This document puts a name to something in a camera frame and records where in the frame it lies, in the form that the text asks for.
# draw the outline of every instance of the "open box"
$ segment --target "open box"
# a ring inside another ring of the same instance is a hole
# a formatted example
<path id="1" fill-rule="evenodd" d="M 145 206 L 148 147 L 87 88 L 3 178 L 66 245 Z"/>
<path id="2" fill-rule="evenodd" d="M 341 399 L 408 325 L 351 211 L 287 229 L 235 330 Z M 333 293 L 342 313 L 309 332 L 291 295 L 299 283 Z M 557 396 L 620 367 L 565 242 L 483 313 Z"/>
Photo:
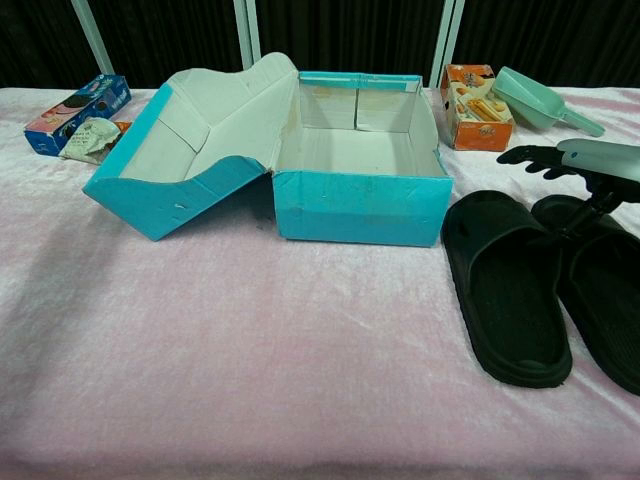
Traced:
<path id="1" fill-rule="evenodd" d="M 273 174 L 292 239 L 430 246 L 453 181 L 419 76 L 301 72 L 269 54 L 173 75 L 84 192 L 157 240 Z"/>

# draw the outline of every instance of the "slide sandal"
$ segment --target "slide sandal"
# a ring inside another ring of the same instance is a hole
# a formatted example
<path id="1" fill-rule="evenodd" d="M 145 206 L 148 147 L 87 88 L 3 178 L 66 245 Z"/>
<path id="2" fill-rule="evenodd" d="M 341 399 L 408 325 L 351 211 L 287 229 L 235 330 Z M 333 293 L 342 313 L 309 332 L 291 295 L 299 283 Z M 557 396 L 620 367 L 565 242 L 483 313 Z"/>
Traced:
<path id="1" fill-rule="evenodd" d="M 556 229 L 583 203 L 552 195 L 531 213 Z M 605 215 L 563 257 L 558 293 L 589 352 L 614 382 L 640 395 L 640 240 Z"/>
<path id="2" fill-rule="evenodd" d="M 555 292 L 560 251 L 527 247 L 546 235 L 522 204 L 497 191 L 464 197 L 444 221 L 473 351 L 490 375 L 512 385 L 555 387 L 571 370 Z"/>

